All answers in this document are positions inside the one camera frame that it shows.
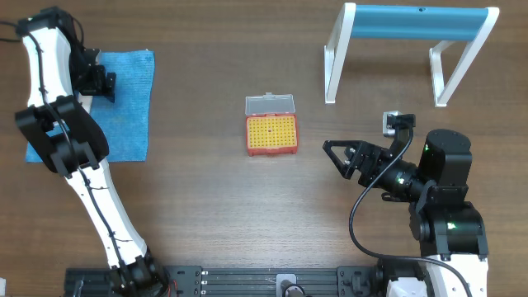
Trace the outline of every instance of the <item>yellow grid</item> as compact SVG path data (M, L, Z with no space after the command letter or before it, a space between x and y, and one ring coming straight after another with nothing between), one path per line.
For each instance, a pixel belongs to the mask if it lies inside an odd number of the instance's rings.
M247 146L250 149L278 149L297 146L293 115L267 115L247 118Z

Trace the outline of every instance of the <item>clear lid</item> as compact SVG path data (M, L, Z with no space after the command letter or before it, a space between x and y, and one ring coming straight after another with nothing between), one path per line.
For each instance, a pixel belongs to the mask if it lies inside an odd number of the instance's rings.
M294 96L273 95L267 92L262 96L246 97L246 116L265 114L295 113Z

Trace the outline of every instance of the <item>blue and white stand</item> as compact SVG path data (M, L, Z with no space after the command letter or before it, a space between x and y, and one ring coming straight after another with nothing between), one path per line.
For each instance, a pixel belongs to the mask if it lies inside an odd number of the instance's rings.
M445 107L488 38L499 10L488 8L404 7L345 3L324 47L324 102L336 103L337 86L350 38L441 40L429 49L436 107ZM465 41L464 53L444 86L441 52Z

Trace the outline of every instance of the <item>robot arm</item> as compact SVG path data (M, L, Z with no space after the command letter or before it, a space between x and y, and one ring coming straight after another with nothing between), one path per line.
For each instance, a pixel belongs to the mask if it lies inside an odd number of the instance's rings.
M65 177L85 205L106 250L112 289L161 295L167 273L132 226L111 180L106 137L88 114L89 105L82 104L95 95L113 102L116 74L97 65L100 51L84 48L73 20L54 7L19 21L16 33L30 58L31 95L28 108L15 114L16 124L46 167ZM49 136L59 122L68 131Z
M394 137L390 148L365 141L326 141L323 149L339 172L350 179L355 170L361 173L358 183L367 187L397 156L409 140L414 115L397 111L384 114L384 135ZM470 202L466 180L471 167L471 143L462 134L433 130L427 135L419 166L398 160L375 187L387 191L383 200L408 202L413 237L420 243L422 257L429 257L454 267L470 284L472 296L486 296L488 245L482 217ZM332 147L344 147L341 159ZM409 296L422 292L425 277L408 262L383 260L374 283L387 296ZM437 297L466 296L459 278L451 271L426 264L428 278Z

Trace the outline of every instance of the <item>wooden floor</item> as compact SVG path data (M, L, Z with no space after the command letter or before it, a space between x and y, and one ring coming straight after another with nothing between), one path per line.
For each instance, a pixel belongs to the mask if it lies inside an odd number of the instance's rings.
M374 264L348 236L349 211L362 187L342 179L321 147L326 139L389 145L381 116L400 110L417 115L408 161L419 161L430 130L469 136L474 160L466 200L486 224L488 295L526 295L527 1L427 2L501 8L442 109L433 107L431 94L427 51L435 43L410 40L353 40L337 104L323 104L323 46L341 1L18 0L3 2L0 18L15 21L52 5L83 24L88 47L155 52L147 161L112 163L111 171L130 219L162 263ZM461 51L461 45L446 51L445 72ZM66 268L105 267L105 253L66 182L42 164L24 162L26 140L13 120L29 96L22 45L0 44L0 68L0 277L10 295L61 295ZM265 92L295 96L296 155L247 156L244 97ZM419 253L407 206L383 202L380 190L360 207L356 228L375 251Z

